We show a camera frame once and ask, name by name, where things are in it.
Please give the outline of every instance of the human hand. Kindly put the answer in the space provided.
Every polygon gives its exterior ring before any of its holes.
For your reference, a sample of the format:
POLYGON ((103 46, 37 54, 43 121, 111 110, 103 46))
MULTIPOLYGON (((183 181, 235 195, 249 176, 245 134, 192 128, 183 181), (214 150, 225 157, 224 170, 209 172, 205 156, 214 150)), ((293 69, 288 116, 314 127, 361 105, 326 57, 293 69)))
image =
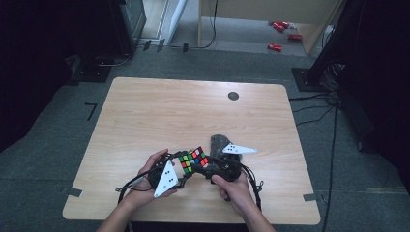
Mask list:
POLYGON ((212 181, 220 187, 220 197, 231 200, 232 208, 236 213, 244 216, 245 210, 256 207, 250 195, 247 174, 242 171, 239 178, 234 182, 227 182, 221 176, 213 175, 212 181))
MULTIPOLYGON (((168 152, 168 149, 161 150, 156 152, 155 154, 151 155, 145 165, 138 171, 138 175, 144 173, 151 169, 152 166, 157 163, 160 157, 168 152)), ((155 199, 154 197, 154 190, 151 189, 151 185, 146 178, 142 178, 142 180, 133 187, 134 189, 138 190, 130 190, 127 196, 124 198, 125 201, 129 201, 130 204, 136 209, 141 206, 144 206, 155 199)), ((175 193, 176 189, 171 189, 166 191, 161 197, 166 197, 175 193)))

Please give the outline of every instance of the white plastic piece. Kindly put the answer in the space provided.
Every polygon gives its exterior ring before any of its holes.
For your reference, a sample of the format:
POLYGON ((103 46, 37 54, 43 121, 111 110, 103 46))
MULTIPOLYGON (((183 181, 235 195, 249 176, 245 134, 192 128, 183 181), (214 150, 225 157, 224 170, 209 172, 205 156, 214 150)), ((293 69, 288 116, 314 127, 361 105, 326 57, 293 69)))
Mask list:
POLYGON ((162 172, 160 181, 158 182, 157 189, 154 192, 154 197, 160 197, 164 192, 170 190, 176 184, 178 184, 177 174, 172 166, 172 162, 168 161, 162 172))
POLYGON ((257 150, 254 148, 242 147, 242 146, 234 145, 232 143, 229 143, 225 148, 223 148, 222 151, 224 153, 229 153, 229 154, 243 154, 243 153, 257 152, 257 150))

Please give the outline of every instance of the black stand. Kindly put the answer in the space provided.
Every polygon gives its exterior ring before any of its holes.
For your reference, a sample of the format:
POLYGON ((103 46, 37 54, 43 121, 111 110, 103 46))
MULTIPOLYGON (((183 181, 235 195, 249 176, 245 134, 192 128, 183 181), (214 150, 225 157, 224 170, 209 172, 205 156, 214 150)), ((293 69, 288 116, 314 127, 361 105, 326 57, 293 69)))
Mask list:
POLYGON ((90 65, 89 62, 81 60, 80 64, 75 70, 71 78, 71 83, 77 82, 97 82, 106 83, 109 72, 111 72, 111 66, 113 60, 104 61, 107 66, 90 65))
POLYGON ((308 81, 310 69, 292 68, 293 77, 300 92, 329 92, 320 82, 308 81))
POLYGON ((292 73, 300 92, 329 92, 322 84, 324 71, 332 63, 342 63, 350 57, 349 47, 355 47, 357 40, 358 13, 363 1, 347 1, 343 9, 337 29, 326 43, 310 69, 293 68, 292 73))

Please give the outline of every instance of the finger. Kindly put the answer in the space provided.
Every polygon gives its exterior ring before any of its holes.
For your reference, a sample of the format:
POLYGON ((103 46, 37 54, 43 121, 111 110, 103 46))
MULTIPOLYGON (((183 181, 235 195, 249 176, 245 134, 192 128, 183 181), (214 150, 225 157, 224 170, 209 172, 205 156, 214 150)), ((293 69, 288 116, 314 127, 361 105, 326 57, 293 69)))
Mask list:
POLYGON ((177 192, 177 189, 170 189, 170 190, 164 192, 164 193, 161 195, 161 197, 170 196, 170 195, 174 194, 175 192, 177 192))
POLYGON ((220 188, 220 198, 222 198, 222 199, 228 198, 228 193, 223 188, 220 188))
POLYGON ((227 182, 219 175, 213 175, 212 176, 212 181, 219 187, 226 189, 227 182))
POLYGON ((160 159, 160 157, 168 152, 168 149, 163 149, 151 155, 145 165, 141 168, 141 172, 148 171, 160 159))

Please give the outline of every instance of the human arm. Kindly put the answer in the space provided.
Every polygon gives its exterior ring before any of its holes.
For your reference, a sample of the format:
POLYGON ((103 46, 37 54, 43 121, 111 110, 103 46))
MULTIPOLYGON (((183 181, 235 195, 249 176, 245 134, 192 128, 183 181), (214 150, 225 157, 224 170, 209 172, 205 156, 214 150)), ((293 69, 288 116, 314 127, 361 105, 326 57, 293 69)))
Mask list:
POLYGON ((232 208, 242 217, 249 232, 276 231, 253 202, 244 172, 234 182, 227 182, 218 175, 212 176, 212 180, 220 187, 220 197, 231 199, 232 208))
MULTIPOLYGON (((150 170, 157 160, 159 160, 160 157, 167 152, 168 150, 164 149, 151 155, 145 165, 139 170, 138 175, 150 170)), ((136 189, 149 189, 150 187, 151 186, 146 178, 143 178, 142 181, 135 186, 136 189)), ((176 192, 176 189, 169 190, 162 196, 169 196, 174 192, 176 192)), ((117 205, 117 207, 115 207, 108 218, 100 226, 98 231, 124 231, 133 212, 150 203, 154 199, 154 191, 152 189, 147 191, 130 190, 130 192, 117 205)))

